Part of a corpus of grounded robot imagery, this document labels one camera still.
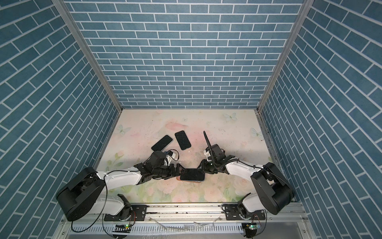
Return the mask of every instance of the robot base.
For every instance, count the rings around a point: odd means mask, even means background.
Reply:
[[[134,212],[135,212],[135,221],[144,221],[144,219],[146,217],[147,206],[146,205],[132,205],[131,208],[132,208],[132,210],[130,210],[131,216],[134,216]],[[121,220],[120,220],[120,217],[118,215],[113,216],[110,214],[106,214],[104,221],[121,221]]]

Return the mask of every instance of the blue brick wall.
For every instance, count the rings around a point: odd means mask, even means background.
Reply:
[[[319,238],[382,238],[381,13],[315,0],[263,111]]]
[[[303,0],[65,2],[124,108],[255,108]]]
[[[0,1],[0,238],[50,238],[56,191],[117,111],[50,0]]]

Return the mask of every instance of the metal bracket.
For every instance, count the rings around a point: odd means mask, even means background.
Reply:
[[[227,221],[237,221],[243,220],[237,210],[237,204],[223,204],[223,211],[225,212],[225,219]],[[258,218],[254,218],[255,220],[265,220],[264,210],[259,210],[254,212]]]
[[[144,221],[144,219],[146,217],[147,206],[146,205],[132,205],[131,207],[133,208],[132,211],[135,212],[135,221]],[[105,215],[104,221],[121,222],[117,216],[113,216],[110,214]]]

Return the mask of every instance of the black smartphone screen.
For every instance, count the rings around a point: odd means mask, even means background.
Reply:
[[[201,182],[204,181],[204,173],[197,169],[187,169],[187,172],[180,176],[180,180]]]
[[[191,143],[187,138],[184,130],[175,133],[176,140],[179,143],[180,149],[185,150],[191,148]]]
[[[168,135],[165,135],[163,138],[161,138],[156,144],[154,144],[151,149],[153,151],[162,151],[167,145],[169,145],[172,142],[172,138]]]

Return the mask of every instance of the black motor housing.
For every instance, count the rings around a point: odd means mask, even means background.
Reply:
[[[105,182],[96,173],[92,167],[87,167],[57,192],[57,202],[68,221],[86,215],[101,194]]]
[[[278,214],[294,197],[292,186],[273,163],[264,165],[263,169],[252,174],[251,179],[261,203],[274,215]],[[273,180],[274,183],[269,185],[268,180]]]

